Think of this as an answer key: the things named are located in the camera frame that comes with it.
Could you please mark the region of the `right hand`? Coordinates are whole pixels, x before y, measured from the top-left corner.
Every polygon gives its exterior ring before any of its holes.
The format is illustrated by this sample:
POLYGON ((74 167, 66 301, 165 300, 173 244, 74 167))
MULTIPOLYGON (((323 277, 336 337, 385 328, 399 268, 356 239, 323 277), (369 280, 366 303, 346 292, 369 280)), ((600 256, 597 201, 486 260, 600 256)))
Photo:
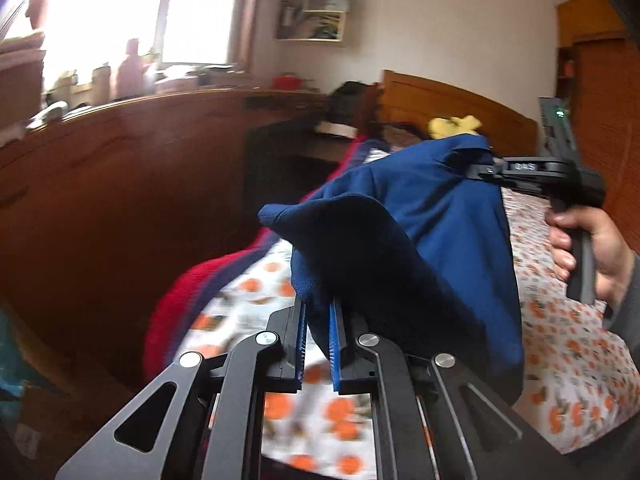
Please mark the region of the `right hand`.
POLYGON ((549 244, 555 276, 567 282, 577 266, 570 253, 570 230, 583 229, 591 235, 596 263, 596 297, 617 309, 623 302, 634 272, 634 252, 622 233, 602 209, 576 206, 564 212, 546 211, 549 244))

